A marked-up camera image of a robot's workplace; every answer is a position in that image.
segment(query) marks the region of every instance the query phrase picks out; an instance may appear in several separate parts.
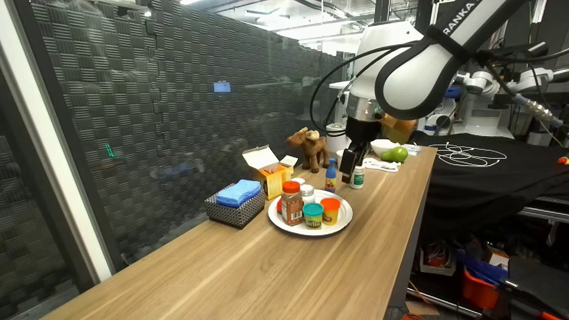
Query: storage bin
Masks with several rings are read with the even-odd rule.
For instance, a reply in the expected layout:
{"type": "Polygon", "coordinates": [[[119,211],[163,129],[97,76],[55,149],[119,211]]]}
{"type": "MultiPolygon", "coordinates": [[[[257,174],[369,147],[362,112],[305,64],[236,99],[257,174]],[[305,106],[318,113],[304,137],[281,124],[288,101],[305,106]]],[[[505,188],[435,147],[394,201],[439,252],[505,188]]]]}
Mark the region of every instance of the storage bin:
{"type": "Polygon", "coordinates": [[[496,302],[498,302],[498,289],[496,286],[471,275],[466,268],[464,268],[464,275],[462,275],[462,298],[480,309],[494,309],[496,302]]]}
{"type": "Polygon", "coordinates": [[[257,195],[250,197],[238,208],[218,204],[217,193],[213,193],[204,201],[204,208],[211,220],[243,227],[265,208],[265,193],[261,190],[257,195]]]}

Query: wooden table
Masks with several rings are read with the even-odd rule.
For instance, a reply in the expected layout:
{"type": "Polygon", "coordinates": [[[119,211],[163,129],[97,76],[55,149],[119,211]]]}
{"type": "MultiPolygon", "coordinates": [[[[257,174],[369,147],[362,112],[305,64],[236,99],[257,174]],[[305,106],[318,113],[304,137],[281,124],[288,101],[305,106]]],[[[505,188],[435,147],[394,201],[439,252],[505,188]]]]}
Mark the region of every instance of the wooden table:
{"type": "MultiPolygon", "coordinates": [[[[353,209],[341,233],[295,236],[266,211],[243,229],[202,222],[46,318],[384,318],[405,300],[434,154],[341,185],[353,209]]],[[[302,176],[323,185],[323,170],[302,176]]]]}

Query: small toy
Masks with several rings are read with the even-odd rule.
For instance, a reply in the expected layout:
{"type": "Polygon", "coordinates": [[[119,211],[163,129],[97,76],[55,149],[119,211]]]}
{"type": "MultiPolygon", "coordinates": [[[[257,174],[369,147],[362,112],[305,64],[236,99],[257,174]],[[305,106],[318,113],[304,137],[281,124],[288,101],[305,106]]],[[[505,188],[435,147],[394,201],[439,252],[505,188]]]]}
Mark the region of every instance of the small toy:
{"type": "Polygon", "coordinates": [[[304,161],[302,167],[311,172],[318,172],[320,165],[327,167],[325,140],[316,129],[300,128],[286,138],[289,145],[302,147],[304,161]]]}

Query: blue sponge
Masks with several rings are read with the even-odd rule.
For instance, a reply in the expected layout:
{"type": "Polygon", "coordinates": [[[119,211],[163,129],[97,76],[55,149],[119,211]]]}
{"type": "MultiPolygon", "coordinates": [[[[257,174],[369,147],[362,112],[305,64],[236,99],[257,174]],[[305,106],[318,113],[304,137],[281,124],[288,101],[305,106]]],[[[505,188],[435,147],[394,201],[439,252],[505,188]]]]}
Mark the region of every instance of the blue sponge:
{"type": "Polygon", "coordinates": [[[224,206],[238,208],[247,199],[257,195],[261,192],[261,183],[254,179],[240,179],[234,185],[217,192],[217,202],[224,206]]]}

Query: orange cap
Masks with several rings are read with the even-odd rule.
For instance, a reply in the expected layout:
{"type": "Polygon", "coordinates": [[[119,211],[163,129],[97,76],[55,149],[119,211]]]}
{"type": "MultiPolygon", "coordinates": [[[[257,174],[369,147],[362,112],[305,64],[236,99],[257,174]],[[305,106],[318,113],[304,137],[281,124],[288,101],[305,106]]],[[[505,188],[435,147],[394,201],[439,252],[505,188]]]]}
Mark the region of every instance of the orange cap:
{"type": "Polygon", "coordinates": [[[321,201],[320,201],[320,204],[323,206],[323,209],[339,209],[339,206],[341,206],[341,201],[337,199],[337,197],[323,197],[321,201]]]}
{"type": "Polygon", "coordinates": [[[282,183],[282,192],[298,192],[300,190],[300,183],[297,181],[284,181],[282,183]]]}

